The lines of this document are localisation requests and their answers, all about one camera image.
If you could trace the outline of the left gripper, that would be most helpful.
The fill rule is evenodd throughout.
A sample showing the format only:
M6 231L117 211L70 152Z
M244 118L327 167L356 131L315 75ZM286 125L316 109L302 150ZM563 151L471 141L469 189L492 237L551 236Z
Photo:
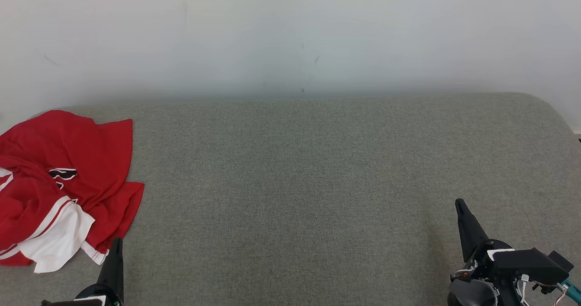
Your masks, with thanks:
M123 306L124 259L123 240L114 238L105 258L97 285L90 285L75 297L75 301L97 300L98 306Z

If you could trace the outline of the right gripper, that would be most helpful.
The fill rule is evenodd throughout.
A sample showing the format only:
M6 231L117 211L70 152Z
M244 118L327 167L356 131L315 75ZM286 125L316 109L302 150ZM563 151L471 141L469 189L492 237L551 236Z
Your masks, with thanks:
M455 207L465 264L463 269L450 275L448 306L501 306L502 299L492 273L494 263L488 253L511 249L511 246L488 238L462 198L457 198Z

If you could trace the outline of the red jersey with white stripes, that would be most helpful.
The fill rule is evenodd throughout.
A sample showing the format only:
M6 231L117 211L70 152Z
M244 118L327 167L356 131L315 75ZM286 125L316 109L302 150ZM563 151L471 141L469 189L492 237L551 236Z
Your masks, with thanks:
M48 111L0 135L0 266L48 273L83 250L94 219L64 190L77 174L66 148L74 115Z

